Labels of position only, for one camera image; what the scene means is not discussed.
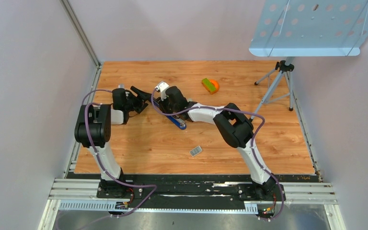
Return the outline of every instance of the gray wall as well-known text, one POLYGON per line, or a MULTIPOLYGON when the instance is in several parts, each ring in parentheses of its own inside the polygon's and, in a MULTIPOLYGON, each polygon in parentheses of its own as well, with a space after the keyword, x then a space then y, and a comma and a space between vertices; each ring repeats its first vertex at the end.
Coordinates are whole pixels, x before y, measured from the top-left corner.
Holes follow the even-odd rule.
POLYGON ((254 60, 262 0, 70 0, 102 61, 254 60))
POLYGON ((0 230, 34 230, 94 66, 58 0, 0 0, 0 230))
POLYGON ((314 154, 349 230, 368 229, 368 40, 357 57, 296 58, 314 154))

